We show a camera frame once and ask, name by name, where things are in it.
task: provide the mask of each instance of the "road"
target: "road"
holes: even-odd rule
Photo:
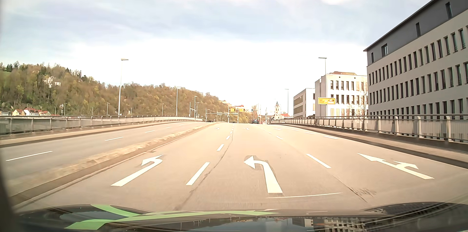
[[[206,122],[179,121],[116,130],[29,145],[0,148],[6,179],[15,179],[63,164],[77,162],[102,152],[164,137],[172,133],[205,125]]]
[[[292,126],[218,123],[20,210],[355,210],[450,202],[465,194],[467,177],[464,168]]]

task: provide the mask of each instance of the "bridge railing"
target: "bridge railing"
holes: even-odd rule
[[[272,120],[271,123],[344,128],[468,143],[468,114],[284,118]]]
[[[138,122],[202,121],[183,116],[1,116],[0,135]]]

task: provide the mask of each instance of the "forested hill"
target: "forested hill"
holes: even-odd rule
[[[20,64],[15,62],[4,66],[0,63],[0,97],[3,110],[24,109],[27,104],[41,110],[57,114],[62,112],[60,105],[66,103],[67,115],[117,115],[118,86],[96,81],[83,75],[81,71],[43,64]],[[193,107],[194,96],[200,115],[205,115],[205,107],[212,111],[227,111],[227,105],[216,96],[179,89],[179,115],[187,116],[189,102]],[[164,103],[164,115],[176,114],[176,88],[164,83],[158,86],[137,83],[122,86],[121,114],[160,115]]]

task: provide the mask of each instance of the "overcast sky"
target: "overcast sky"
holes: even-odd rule
[[[430,0],[1,0],[3,63],[60,64],[114,85],[184,86],[235,105],[294,95]]]

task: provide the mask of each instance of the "yellow sign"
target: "yellow sign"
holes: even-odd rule
[[[333,97],[319,97],[319,104],[336,104],[336,100]]]

